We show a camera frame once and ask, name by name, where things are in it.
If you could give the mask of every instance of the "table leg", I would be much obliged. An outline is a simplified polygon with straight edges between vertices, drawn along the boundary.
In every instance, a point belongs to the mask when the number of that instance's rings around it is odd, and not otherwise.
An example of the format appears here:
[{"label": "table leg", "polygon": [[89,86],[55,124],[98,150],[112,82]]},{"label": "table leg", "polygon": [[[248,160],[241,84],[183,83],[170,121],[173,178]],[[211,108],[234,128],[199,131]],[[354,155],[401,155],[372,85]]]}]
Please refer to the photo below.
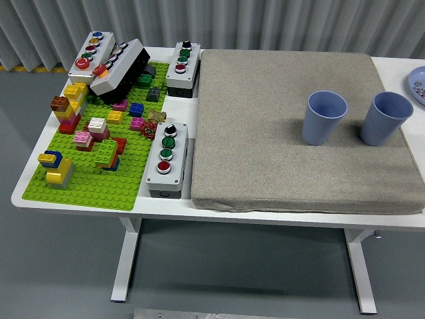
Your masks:
[{"label": "table leg", "polygon": [[127,299],[128,284],[141,225],[141,218],[120,217],[120,221],[126,228],[126,236],[122,245],[114,288],[112,289],[111,301],[114,302],[125,302]]},{"label": "table leg", "polygon": [[344,229],[344,233],[350,255],[351,268],[353,269],[360,311],[362,314],[376,314],[377,307],[373,299],[371,282],[361,246],[361,241],[375,233],[375,231],[370,229]]}]

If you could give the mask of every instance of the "plastic cup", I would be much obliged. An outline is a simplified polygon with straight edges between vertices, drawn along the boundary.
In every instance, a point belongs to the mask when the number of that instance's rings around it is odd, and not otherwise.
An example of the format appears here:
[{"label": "plastic cup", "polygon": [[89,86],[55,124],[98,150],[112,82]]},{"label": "plastic cup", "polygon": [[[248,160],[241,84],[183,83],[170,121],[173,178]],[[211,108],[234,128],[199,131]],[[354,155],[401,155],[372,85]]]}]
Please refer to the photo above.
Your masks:
[{"label": "plastic cup", "polygon": [[402,95],[381,92],[374,96],[360,138],[370,146],[383,145],[413,114],[413,105]]},{"label": "plastic cup", "polygon": [[331,91],[317,91],[308,98],[302,138],[310,145],[327,141],[346,115],[348,104],[342,96]]}]

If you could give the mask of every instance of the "white control box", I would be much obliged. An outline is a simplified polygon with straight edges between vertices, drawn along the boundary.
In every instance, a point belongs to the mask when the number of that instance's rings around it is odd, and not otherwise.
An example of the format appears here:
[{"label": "white control box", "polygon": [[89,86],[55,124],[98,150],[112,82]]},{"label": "white control box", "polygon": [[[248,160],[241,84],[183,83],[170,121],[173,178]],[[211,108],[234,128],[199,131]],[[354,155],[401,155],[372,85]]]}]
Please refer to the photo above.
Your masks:
[{"label": "white control box", "polygon": [[182,46],[183,42],[177,42],[165,79],[167,86],[172,88],[191,89],[195,83],[195,75],[201,59],[201,45],[199,43],[192,43],[191,55],[187,60],[186,71],[180,74],[175,71],[175,66],[177,59],[180,57],[180,50],[183,49]]},{"label": "white control box", "polygon": [[140,43],[139,39],[130,41],[128,46],[123,49],[123,52],[108,70],[107,75],[103,78],[96,78],[90,85],[93,92],[96,93],[96,95],[101,95],[114,90],[142,50],[143,45]]},{"label": "white control box", "polygon": [[[103,36],[103,39],[98,39],[98,34],[101,33]],[[115,46],[115,36],[112,32],[90,32],[88,34],[87,39],[84,41],[84,44],[82,45],[82,48],[80,52],[78,53],[78,56],[76,57],[75,61],[77,61],[81,56],[86,53],[86,47],[89,47],[92,45],[90,43],[90,40],[92,39],[98,39],[98,47],[96,48],[96,53],[92,55],[92,60],[90,61],[90,65],[85,70],[80,70],[75,63],[72,64],[72,67],[68,73],[69,79],[72,83],[75,82],[82,82],[86,84],[91,84],[93,80],[95,79],[95,75],[93,74],[94,68],[96,68],[99,64],[105,63],[109,56],[111,55],[112,50]]]},{"label": "white control box", "polygon": [[[171,126],[175,127],[177,133],[174,137],[167,136],[167,129]],[[186,124],[158,123],[143,176],[152,197],[181,198],[188,142]]]}]

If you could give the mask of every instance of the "table frame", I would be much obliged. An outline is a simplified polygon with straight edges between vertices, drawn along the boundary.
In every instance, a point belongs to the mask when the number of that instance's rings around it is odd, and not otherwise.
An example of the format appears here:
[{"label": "table frame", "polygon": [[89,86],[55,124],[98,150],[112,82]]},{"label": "table frame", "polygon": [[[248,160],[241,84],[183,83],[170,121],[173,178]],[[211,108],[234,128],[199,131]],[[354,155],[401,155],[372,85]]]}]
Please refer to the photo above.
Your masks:
[{"label": "table frame", "polygon": [[[152,56],[151,60],[157,62],[169,62],[174,51],[173,48],[147,47],[146,49]],[[423,123],[425,123],[425,108],[410,95],[407,87],[407,76],[412,69],[423,66],[425,60],[373,58],[373,62],[385,89],[404,95],[414,105],[414,114],[403,124],[402,132],[423,177],[425,176],[425,148],[422,147],[421,143],[425,140],[425,130],[422,129]],[[191,180],[197,123],[197,100],[197,98],[185,99],[167,96],[163,105],[163,110],[167,112],[168,122],[186,123],[189,127],[186,181]],[[356,215],[263,211],[229,213],[197,209],[190,200],[191,185],[187,182],[183,186],[182,199],[150,198],[146,186],[142,184],[132,211],[112,211],[95,207],[23,200],[22,194],[38,165],[37,156],[46,150],[57,128],[58,121],[52,113],[12,194],[12,202],[19,209],[29,210],[33,213],[119,217],[126,229],[126,235],[111,296],[111,300],[115,302],[126,301],[139,230],[144,218],[342,228],[345,232],[362,314],[376,314],[377,310],[361,241],[375,234],[378,230],[425,231],[425,212],[415,215]]]}]

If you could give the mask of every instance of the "gray cushion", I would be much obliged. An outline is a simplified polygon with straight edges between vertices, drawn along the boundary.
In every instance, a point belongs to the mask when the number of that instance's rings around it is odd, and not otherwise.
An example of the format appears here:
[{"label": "gray cushion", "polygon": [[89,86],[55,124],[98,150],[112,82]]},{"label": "gray cushion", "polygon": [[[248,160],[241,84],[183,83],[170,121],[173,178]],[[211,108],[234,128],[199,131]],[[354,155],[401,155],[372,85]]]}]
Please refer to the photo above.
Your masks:
[{"label": "gray cushion", "polygon": [[[307,98],[331,90],[348,114],[322,146],[301,138]],[[365,54],[206,50],[192,200],[220,211],[409,214],[425,186],[401,131],[383,146],[359,132],[384,90]]]}]

